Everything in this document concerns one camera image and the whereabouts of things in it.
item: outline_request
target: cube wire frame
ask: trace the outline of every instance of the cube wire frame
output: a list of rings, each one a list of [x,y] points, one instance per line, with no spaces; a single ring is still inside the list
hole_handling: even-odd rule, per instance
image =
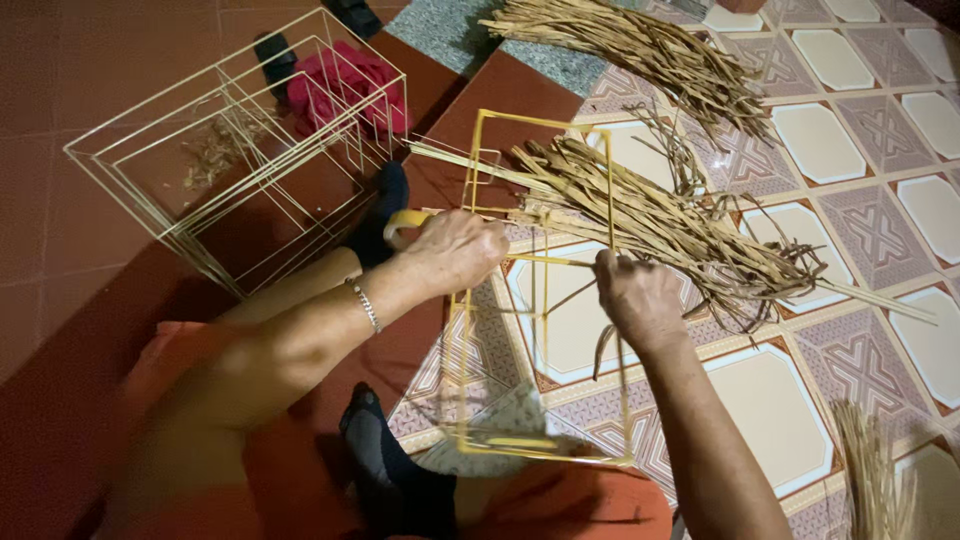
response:
[[[582,134],[597,133],[603,137],[605,148],[606,148],[606,172],[607,172],[607,189],[608,189],[608,200],[607,200],[607,210],[608,210],[608,223],[610,224],[609,230],[609,245],[610,248],[616,251],[616,241],[614,237],[615,231],[615,215],[613,210],[613,173],[611,168],[611,132],[606,129],[594,128],[592,124],[572,124],[568,122],[558,122],[555,120],[544,120],[540,118],[532,118],[529,116],[521,116],[517,114],[508,114],[503,112],[495,112],[493,110],[480,109],[477,112],[476,123],[473,127],[473,141],[470,148],[470,158],[469,158],[469,168],[467,172],[467,178],[464,183],[464,209],[468,209],[473,213],[478,211],[502,211],[504,209],[490,209],[490,208],[481,208],[476,206],[477,201],[477,186],[480,184],[477,182],[479,177],[479,162],[480,162],[480,152],[481,152],[481,139],[483,135],[483,124],[486,118],[501,118],[506,120],[513,120],[518,122],[525,122],[528,124],[533,124],[537,126],[544,126],[548,128],[558,128],[562,130],[572,130]],[[546,341],[547,337],[547,314],[550,311],[548,307],[548,295],[547,295],[547,268],[550,264],[570,264],[569,259],[563,258],[552,258],[549,256],[549,241],[547,240],[547,230],[543,231],[544,245],[543,245],[543,257],[538,257],[534,255],[507,255],[507,258],[514,259],[526,259],[530,260],[531,264],[537,264],[541,262],[544,264],[543,268],[543,311],[542,313],[536,313],[536,308],[534,307],[534,312],[528,311],[517,311],[517,310],[501,310],[498,309],[497,312],[500,314],[513,314],[516,316],[532,316],[535,319],[542,319],[543,321],[543,354],[535,355],[535,357],[540,357],[541,362],[544,364],[548,362],[548,356],[546,353]],[[566,302],[572,298],[572,296],[578,294],[585,290],[586,287],[581,288],[577,292],[574,292],[572,295],[568,296],[566,299],[557,303],[554,307],[558,307],[560,304]],[[464,293],[464,300],[462,303],[457,302],[456,295],[450,296],[450,312],[448,318],[448,325],[452,328],[452,322],[455,314],[460,310],[463,312],[464,316],[464,343],[468,343],[470,339],[470,313],[477,309],[472,303],[472,289],[467,289]],[[452,370],[449,370],[449,367],[452,364],[452,331],[446,333],[446,347],[445,348],[445,359],[444,366],[448,373],[452,373]],[[545,437],[542,434],[518,434],[515,432],[507,431],[498,431],[498,430],[487,430],[477,427],[471,427],[468,424],[467,417],[467,346],[463,346],[459,351],[458,365],[456,369],[459,373],[459,399],[457,403],[457,420],[451,436],[456,439],[457,450],[462,454],[505,454],[505,455],[518,455],[523,457],[532,457],[536,459],[546,459],[554,461],[572,461],[580,463],[593,463],[593,464],[607,464],[607,465],[616,465],[620,467],[632,466],[634,464],[633,457],[633,443],[631,435],[631,426],[629,422],[630,410],[627,402],[627,378],[626,378],[626,366],[623,359],[623,340],[618,335],[616,337],[617,344],[617,357],[619,360],[619,376],[620,376],[620,408],[621,414],[623,416],[623,433],[624,433],[624,452],[620,457],[614,456],[599,456],[599,455],[585,455],[585,456],[574,456],[574,455],[565,455],[559,454],[557,452],[558,445],[552,439]]]
[[[295,25],[294,32],[306,34],[306,37],[290,43],[286,49],[271,58],[259,62],[249,69],[244,69],[246,58],[241,57],[241,55],[254,55],[253,47],[256,44],[294,28]],[[342,73],[341,65],[353,64],[333,48],[334,37],[331,34],[331,27],[334,31],[333,35],[355,38],[358,43],[362,44],[361,49],[364,53],[376,55],[386,62],[396,71],[396,76],[389,82],[379,85],[362,71],[357,70],[374,88],[373,92],[367,96],[363,96],[346,85],[338,85],[339,91],[332,88],[329,80],[331,76],[328,75],[326,69],[327,65],[332,62],[331,68],[336,73],[336,77],[340,77]],[[261,68],[266,63],[298,48],[301,52],[304,50],[311,54],[314,51],[316,52],[320,58],[326,85],[319,84],[317,80],[308,77],[303,71],[297,71],[289,77],[268,85],[263,80]],[[323,52],[327,50],[330,56],[325,59]],[[235,61],[240,67],[231,71],[229,65],[231,61]],[[311,100],[309,110],[313,114],[318,129],[310,136],[300,136],[302,140],[297,141],[296,130],[288,130],[280,124],[281,121],[290,120],[291,115],[286,118],[276,118],[267,113],[263,103],[273,102],[270,91],[274,86],[285,85],[300,74],[303,74],[302,76],[307,84],[311,85],[314,91],[319,91],[326,96],[334,117],[329,121],[323,121],[313,107],[312,100],[315,94],[309,92],[308,97]],[[397,85],[402,91],[403,111],[400,111],[394,105],[390,105],[387,100],[387,89],[394,85]],[[195,93],[194,86],[203,86],[204,89],[209,88],[209,90]],[[348,104],[347,99],[351,92],[353,94],[351,97],[361,98],[353,106]],[[165,114],[154,117],[152,121],[133,130],[128,135],[112,135],[110,128],[120,128],[123,131],[125,126],[138,125],[133,122],[138,114],[147,113],[148,117],[152,117],[155,112],[146,108],[148,106],[156,107],[157,100],[160,98],[173,99],[176,105],[181,104],[183,101],[183,99],[180,99],[181,93],[186,94],[183,99],[189,100],[187,103],[167,111],[166,103],[160,102],[160,106],[163,107],[162,110],[167,111]],[[220,103],[223,103],[223,105],[217,107],[217,104]],[[211,104],[214,105],[215,110],[213,112],[194,119],[198,116],[198,109],[204,106],[206,106],[204,107],[206,109]],[[369,119],[365,115],[367,109],[372,111],[373,119]],[[259,110],[263,116],[252,115],[254,110]],[[296,271],[346,230],[350,222],[347,218],[362,208],[375,195],[375,190],[357,182],[345,167],[358,171],[360,175],[368,178],[367,167],[372,167],[375,171],[380,168],[383,162],[391,160],[395,146],[402,144],[402,140],[408,136],[406,111],[406,75],[369,45],[366,45],[360,37],[344,26],[326,8],[317,8],[118,114],[97,128],[67,143],[63,147],[63,151],[87,175],[106,190],[117,203],[124,207],[156,240],[186,258],[201,273],[234,296],[242,299]],[[402,133],[394,133],[394,113],[403,115]],[[180,129],[172,128],[173,121],[182,118],[184,115],[188,115],[193,121]],[[170,211],[164,208],[157,197],[144,189],[145,184],[138,183],[137,178],[130,178],[128,172],[120,168],[126,161],[137,156],[159,155],[158,145],[176,144],[182,141],[182,138],[175,137],[190,135],[191,130],[195,128],[203,129],[205,123],[213,122],[218,118],[225,122],[235,148],[239,148],[243,154],[243,161],[235,162],[232,166],[235,167],[245,162],[250,173],[222,192],[215,193],[209,200],[196,208],[185,211],[179,211],[178,209]],[[245,127],[238,127],[244,125],[244,120],[247,122],[246,125],[255,122],[265,130],[265,133],[254,140]],[[386,133],[377,130],[376,124],[386,126]],[[372,127],[372,140],[366,138],[364,134],[365,126]],[[167,134],[166,131],[168,130],[175,131]],[[109,135],[110,141],[106,146],[100,148],[102,143],[97,139],[105,135]],[[141,137],[150,142],[141,146]],[[277,148],[283,149],[282,152],[273,158],[269,158],[257,146],[258,143],[263,144],[264,139],[269,139],[268,142],[278,143]],[[83,148],[81,150],[79,147],[83,147],[85,143],[86,146],[94,149]],[[329,150],[341,151],[342,157],[340,160],[335,158]],[[112,156],[111,153],[119,154],[121,157],[117,158]],[[352,196],[324,216],[315,215],[308,211],[281,184],[277,183],[308,161],[322,159],[323,157],[320,154],[329,158],[336,165],[336,168],[339,168],[354,185]],[[180,189],[178,185],[173,186],[173,188]],[[260,193],[269,197],[273,204],[286,214],[300,230],[298,232],[294,231],[295,237],[283,246],[272,251],[263,259],[255,261],[252,267],[246,270],[237,270],[231,274],[216,257],[207,251],[198,235],[232,210],[250,200],[251,197]],[[242,286],[240,282],[244,278],[248,278],[247,281],[252,282],[252,284]]]

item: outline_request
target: hand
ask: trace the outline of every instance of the hand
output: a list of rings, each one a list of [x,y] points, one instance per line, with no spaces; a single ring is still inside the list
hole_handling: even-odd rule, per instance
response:
[[[428,219],[400,256],[416,265],[429,294],[440,296],[479,285],[509,249],[502,223],[455,209]]]
[[[603,250],[593,273],[600,306],[638,354],[656,356],[686,339],[680,281],[668,269]]]

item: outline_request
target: yellow wire frame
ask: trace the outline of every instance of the yellow wire frame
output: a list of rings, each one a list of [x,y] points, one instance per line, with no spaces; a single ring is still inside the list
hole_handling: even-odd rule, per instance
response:
[[[616,250],[616,239],[614,237],[614,211],[613,211],[613,169],[611,167],[612,158],[611,158],[611,132],[610,130],[595,128],[592,124],[571,124],[568,122],[558,122],[556,120],[545,120],[541,118],[533,118],[530,116],[521,116],[518,114],[508,114],[504,112],[496,112],[493,110],[480,109],[477,111],[476,123],[473,126],[473,141],[470,147],[470,166],[467,172],[467,178],[464,183],[464,199],[466,200],[467,189],[470,189],[470,206],[467,208],[471,212],[476,213],[478,210],[494,210],[497,209],[482,209],[476,206],[477,203],[477,186],[479,185],[477,179],[479,176],[479,168],[477,163],[480,162],[480,144],[483,135],[483,124],[486,118],[502,118],[506,120],[515,120],[518,122],[525,122],[528,124],[533,124],[537,126],[544,126],[548,128],[557,128],[562,130],[574,130],[581,133],[597,133],[603,137],[604,146],[606,150],[606,168],[607,168],[607,192],[608,192],[608,201],[607,201],[607,212],[608,212],[608,223],[610,223],[610,241],[609,245],[611,250]],[[514,259],[523,259],[531,260],[534,263],[542,262],[545,264],[543,271],[543,313],[538,315],[539,318],[543,320],[543,341],[544,341],[544,362],[547,361],[546,356],[546,341],[547,341],[547,313],[549,310],[549,305],[547,303],[547,275],[548,272],[546,269],[550,264],[568,264],[574,266],[591,266],[588,263],[572,260],[567,258],[553,258],[549,256],[549,242],[547,241],[547,231],[544,230],[544,249],[543,257],[534,256],[534,255],[508,255],[508,258]],[[464,342],[466,343],[470,337],[470,313],[474,311],[472,304],[472,290],[468,289],[464,294],[464,300],[462,303],[456,301],[456,296],[450,296],[450,313],[449,313],[449,322],[452,322],[453,318],[457,312],[457,308],[461,307],[463,309],[464,316]],[[527,312],[519,311],[505,311],[511,312],[516,315],[530,315]],[[447,336],[447,347],[446,350],[452,351],[452,332],[448,332]],[[536,459],[547,459],[554,461],[570,461],[570,462],[580,462],[580,463],[593,463],[593,464],[606,464],[606,465],[615,465],[620,467],[627,467],[634,465],[633,457],[633,437],[631,433],[630,425],[630,409],[627,402],[627,374],[626,374],[626,365],[623,359],[623,340],[620,338],[619,334],[616,339],[617,347],[617,357],[619,359],[619,375],[620,375],[620,408],[621,414],[623,416],[623,455],[620,457],[614,456],[597,456],[597,455],[584,455],[584,456],[574,456],[574,455],[565,455],[557,454],[556,451],[559,449],[557,443],[550,438],[544,437],[543,435],[521,435],[516,433],[502,432],[497,433],[495,430],[483,430],[485,437],[482,441],[478,440],[471,433],[472,431],[478,432],[480,430],[471,430],[468,425],[467,418],[467,347],[461,347],[459,353],[459,390],[460,396],[457,404],[457,423],[453,436],[456,438],[457,450],[463,454],[504,454],[504,455],[517,455],[522,457],[532,457]]]

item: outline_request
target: black sock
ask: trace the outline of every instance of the black sock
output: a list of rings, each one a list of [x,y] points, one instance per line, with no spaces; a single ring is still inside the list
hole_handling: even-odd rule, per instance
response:
[[[393,256],[394,250],[383,239],[383,229],[390,221],[390,216],[407,208],[410,200],[407,176],[398,161],[387,161],[373,177],[373,184],[379,191],[379,197],[343,244],[357,254],[364,268],[373,268]]]
[[[360,507],[374,534],[456,535],[457,478],[427,471],[410,459],[390,433],[380,400],[363,382],[353,388],[340,433],[359,465]]]

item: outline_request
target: silver bracelet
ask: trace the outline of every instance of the silver bracelet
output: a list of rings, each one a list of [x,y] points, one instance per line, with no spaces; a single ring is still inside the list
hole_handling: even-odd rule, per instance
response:
[[[383,328],[380,327],[380,321],[376,320],[376,313],[373,312],[373,305],[371,305],[370,300],[367,299],[367,295],[364,294],[363,289],[360,288],[360,285],[358,285],[353,278],[346,278],[344,282],[353,288],[354,294],[356,294],[357,298],[360,299],[360,304],[363,305],[363,309],[367,312],[367,316],[370,318],[370,323],[373,325],[373,331],[376,333],[381,333]]]

